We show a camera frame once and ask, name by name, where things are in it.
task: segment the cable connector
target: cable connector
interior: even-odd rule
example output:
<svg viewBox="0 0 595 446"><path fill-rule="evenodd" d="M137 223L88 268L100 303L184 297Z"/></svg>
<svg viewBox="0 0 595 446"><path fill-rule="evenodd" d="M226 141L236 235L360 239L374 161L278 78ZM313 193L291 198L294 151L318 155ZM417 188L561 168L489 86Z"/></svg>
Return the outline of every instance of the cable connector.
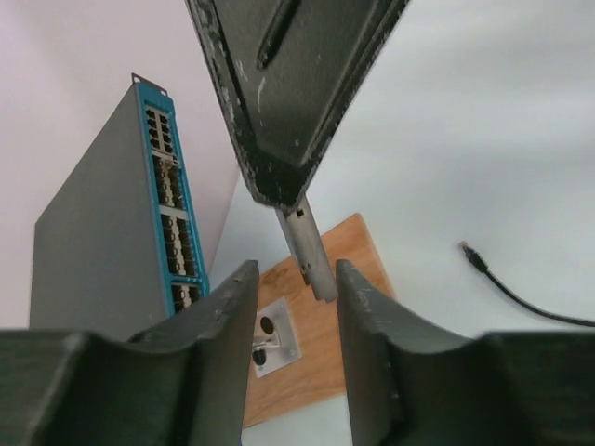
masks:
<svg viewBox="0 0 595 446"><path fill-rule="evenodd" d="M465 254L465 257L475 269L477 269L481 274L485 274L487 272L487 264L483 261L482 257L477 253L477 251L471 248L467 242L459 243L458 247L461 248Z"/></svg>

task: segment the black knob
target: black knob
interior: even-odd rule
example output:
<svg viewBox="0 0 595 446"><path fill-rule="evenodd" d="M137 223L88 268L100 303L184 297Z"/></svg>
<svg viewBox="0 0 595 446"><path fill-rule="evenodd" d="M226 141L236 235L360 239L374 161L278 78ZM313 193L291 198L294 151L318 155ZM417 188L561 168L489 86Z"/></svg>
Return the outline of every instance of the black knob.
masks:
<svg viewBox="0 0 595 446"><path fill-rule="evenodd" d="M267 352L264 351L264 349L254 350L252 352L252 361L254 361L256 365L264 365L267 361Z"/></svg>
<svg viewBox="0 0 595 446"><path fill-rule="evenodd" d="M272 323L271 318L263 316L260 318L260 328L262 328L262 331L267 335L272 335L272 333L275 331L275 324Z"/></svg>

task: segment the gray metal casing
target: gray metal casing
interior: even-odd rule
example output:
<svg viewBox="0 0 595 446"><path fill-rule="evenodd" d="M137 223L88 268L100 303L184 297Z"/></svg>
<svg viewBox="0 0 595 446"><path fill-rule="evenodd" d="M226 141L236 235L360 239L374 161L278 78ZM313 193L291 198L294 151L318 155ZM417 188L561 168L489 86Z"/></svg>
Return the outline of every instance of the gray metal casing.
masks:
<svg viewBox="0 0 595 446"><path fill-rule="evenodd" d="M167 317L132 85L35 224L30 327L126 340Z"/></svg>

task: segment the white surface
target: white surface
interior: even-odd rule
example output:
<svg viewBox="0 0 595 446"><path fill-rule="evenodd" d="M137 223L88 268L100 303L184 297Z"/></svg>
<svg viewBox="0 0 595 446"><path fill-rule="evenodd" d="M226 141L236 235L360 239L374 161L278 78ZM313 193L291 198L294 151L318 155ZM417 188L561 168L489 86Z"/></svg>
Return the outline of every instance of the white surface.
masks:
<svg viewBox="0 0 595 446"><path fill-rule="evenodd" d="M0 2L0 327L28 323L33 224L136 72L176 103L205 262L237 168L184 2Z"/></svg>
<svg viewBox="0 0 595 446"><path fill-rule="evenodd" d="M462 239L531 302L595 319L594 22L590 1L412 2L312 182L320 230L361 212L400 301L463 335L561 326L506 302ZM240 181L213 282L287 255ZM349 444L343 405L248 429L245 446Z"/></svg>

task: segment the silver metal shaft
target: silver metal shaft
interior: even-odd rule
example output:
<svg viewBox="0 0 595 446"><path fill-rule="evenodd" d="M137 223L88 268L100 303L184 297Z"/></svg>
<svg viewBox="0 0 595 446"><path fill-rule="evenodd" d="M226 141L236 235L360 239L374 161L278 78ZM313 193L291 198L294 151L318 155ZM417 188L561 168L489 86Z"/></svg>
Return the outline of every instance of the silver metal shaft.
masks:
<svg viewBox="0 0 595 446"><path fill-rule="evenodd" d="M277 210L277 217L292 256L297 261L304 282L310 285L316 300L333 302L337 284L326 256L320 232L312 215L308 199L291 214Z"/></svg>

